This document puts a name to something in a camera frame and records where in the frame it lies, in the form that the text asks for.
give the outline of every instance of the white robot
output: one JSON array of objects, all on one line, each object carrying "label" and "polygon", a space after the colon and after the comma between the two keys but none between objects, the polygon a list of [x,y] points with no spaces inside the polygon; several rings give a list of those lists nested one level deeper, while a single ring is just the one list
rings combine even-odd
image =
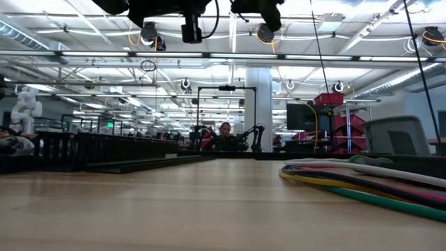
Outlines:
[{"label": "white robot", "polygon": [[42,103],[36,101],[38,92],[39,90],[26,86],[17,94],[17,104],[11,112],[9,125],[15,132],[22,131],[24,134],[33,132],[34,117],[42,116]]}]

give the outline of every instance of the white column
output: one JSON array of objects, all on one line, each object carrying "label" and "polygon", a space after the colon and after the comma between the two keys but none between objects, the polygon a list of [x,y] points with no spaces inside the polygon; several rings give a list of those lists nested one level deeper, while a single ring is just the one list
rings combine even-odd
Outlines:
[{"label": "white column", "polygon": [[[264,151],[272,152],[272,76],[270,68],[247,68],[245,87],[257,87],[256,124],[265,126],[262,136]],[[245,90],[245,130],[254,125],[254,92]],[[248,138],[252,143],[253,134]]]}]

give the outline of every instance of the ceiling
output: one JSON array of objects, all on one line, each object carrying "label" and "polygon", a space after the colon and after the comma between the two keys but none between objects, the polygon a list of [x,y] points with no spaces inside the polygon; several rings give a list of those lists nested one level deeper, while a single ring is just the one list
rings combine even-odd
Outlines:
[{"label": "ceiling", "polygon": [[[314,1],[314,14],[319,22],[324,13],[342,14],[344,19],[332,37],[332,33],[319,33],[321,54],[337,55],[345,48],[357,32],[361,31],[366,25],[375,21],[377,14],[385,13],[389,7],[397,1],[364,1],[359,6],[349,6],[350,1]],[[168,52],[237,52],[237,53],[272,53],[271,45],[264,45],[258,41],[255,36],[255,30],[263,20],[259,15],[246,15],[249,19],[245,23],[238,17],[230,17],[230,2],[220,0],[220,23],[213,37],[204,40],[200,44],[185,44],[182,42],[180,26],[184,19],[177,15],[167,17],[154,17],[156,28],[164,38]],[[422,8],[420,3],[411,6],[414,14],[411,14],[414,31],[421,33],[426,26],[438,26],[439,30],[446,31],[446,20],[443,10],[446,7],[445,1],[438,1],[430,9]],[[75,8],[86,16],[90,22],[88,24],[82,18],[79,18]],[[314,25],[311,19],[312,8],[309,1],[285,1],[285,4],[278,6],[282,17],[288,18],[282,22],[281,30],[277,31],[277,43],[274,51],[277,54],[318,54],[317,42],[314,39]],[[112,17],[104,13],[98,6],[90,0],[46,0],[35,4],[31,0],[3,0],[0,11],[9,18],[13,25],[27,29],[33,36],[48,40],[58,41],[66,45],[71,50],[81,51],[149,51],[149,47],[138,42],[138,35],[133,34],[129,37],[126,32],[136,31],[139,28],[135,25],[131,27],[130,20],[125,13],[118,17]],[[208,34],[215,24],[216,9],[213,2],[209,3],[203,18],[199,21],[199,26],[203,34]],[[99,36],[91,26],[94,26],[101,34],[105,34],[108,42],[102,36]],[[230,36],[232,29],[236,30],[236,41]],[[379,25],[374,26],[370,34],[354,44],[351,48],[341,53],[342,55],[369,55],[369,56],[414,56],[408,52],[405,43],[410,37],[410,29],[407,24],[405,12],[398,15],[391,15]],[[5,36],[0,36],[0,49],[2,50],[29,50],[29,48],[11,40]],[[427,47],[422,45],[420,48],[421,56],[440,55],[444,56],[445,51],[441,46]],[[98,85],[94,90],[89,91],[83,86],[65,85],[58,86],[59,93],[96,93],[104,94],[109,89],[101,89],[100,83],[121,83],[123,86],[122,94],[130,95],[183,95],[181,83],[187,78],[190,81],[192,95],[197,94],[198,86],[219,86],[223,84],[233,84],[243,86],[246,67],[262,66],[271,67],[272,78],[275,82],[284,83],[292,81],[294,88],[289,89],[291,95],[300,98],[314,98],[320,93],[326,92],[323,71],[319,62],[281,62],[281,61],[262,61],[262,60],[242,60],[233,61],[233,79],[231,78],[232,61],[214,60],[214,59],[158,59],[158,70],[150,73],[143,72],[139,68],[143,58],[91,58],[91,57],[72,57],[68,65],[61,66],[58,63],[49,62],[43,58],[10,56],[9,59],[15,59],[22,63],[22,66],[10,64],[10,61],[4,61],[5,57],[0,58],[0,67],[12,66],[21,73],[28,74],[39,79],[51,80],[62,76],[63,81],[69,83],[83,82],[91,80],[92,85]],[[398,70],[411,69],[417,67],[416,62],[405,64],[388,64],[386,62],[354,64],[342,62],[328,62],[325,64],[325,76],[328,84],[341,81],[348,84],[345,92],[366,88],[375,81],[386,77]],[[158,88],[152,85],[155,80]],[[278,88],[276,84],[276,93],[273,98],[287,97],[288,93],[283,86]],[[204,96],[243,96],[243,91],[219,92],[215,90],[203,90]],[[85,98],[74,98],[80,102],[86,102]],[[191,109],[195,107],[191,99],[184,98],[137,98],[141,107],[134,107],[131,103],[127,106],[119,105],[115,98],[94,97],[88,102],[95,102],[104,105],[104,109],[122,110],[130,109],[140,113],[133,115],[134,119],[157,119],[160,124],[166,124],[165,121],[173,121],[176,127],[182,126],[188,128],[189,123],[193,123],[194,118]],[[239,111],[228,111],[226,108],[239,108],[238,100],[202,100],[202,107],[221,107],[225,108],[226,113],[236,113]],[[154,111],[147,112],[149,107],[162,114],[154,116]],[[275,100],[273,109],[277,111],[285,108],[285,102]],[[210,118],[215,117],[218,121],[227,119],[227,115],[215,114],[217,112],[209,111]],[[235,122],[243,121],[243,116],[231,118]],[[284,116],[277,115],[273,118],[275,126],[278,127],[285,122]]]}]

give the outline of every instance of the bundle of cables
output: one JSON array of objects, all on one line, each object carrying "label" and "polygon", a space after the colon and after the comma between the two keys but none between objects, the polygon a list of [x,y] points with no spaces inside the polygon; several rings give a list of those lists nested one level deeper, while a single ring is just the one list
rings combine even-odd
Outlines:
[{"label": "bundle of cables", "polygon": [[[373,161],[379,162],[387,160],[381,159]],[[431,220],[446,222],[446,195],[402,188],[394,185],[385,185],[362,178],[326,171],[327,169],[339,169],[340,167],[354,170],[359,169],[361,172],[365,171],[370,174],[385,175],[386,177],[403,177],[404,179],[446,188],[446,181],[440,178],[352,163],[352,159],[330,159],[329,161],[318,159],[289,160],[286,161],[286,166],[281,169],[279,175],[282,178],[315,185],[322,190],[368,204],[382,206]]]}]

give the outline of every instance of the ductwork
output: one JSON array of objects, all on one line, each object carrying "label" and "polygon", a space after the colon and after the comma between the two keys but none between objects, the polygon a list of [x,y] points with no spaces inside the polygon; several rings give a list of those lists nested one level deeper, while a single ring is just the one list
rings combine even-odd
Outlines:
[{"label": "ductwork", "polygon": [[[0,13],[0,34],[10,38],[32,50],[69,50],[63,43],[40,38],[20,24],[15,23],[9,17]],[[48,56],[48,61],[62,64],[70,62],[68,56]]]},{"label": "ductwork", "polygon": [[[446,66],[444,63],[432,63],[423,67],[424,76],[426,80],[436,77],[441,74],[446,74]],[[400,70],[397,73],[384,77],[373,84],[370,84],[365,89],[359,90],[352,98],[365,98],[370,95],[380,95],[389,93],[396,89],[401,89],[421,81],[421,72],[419,68],[413,70]]]}]

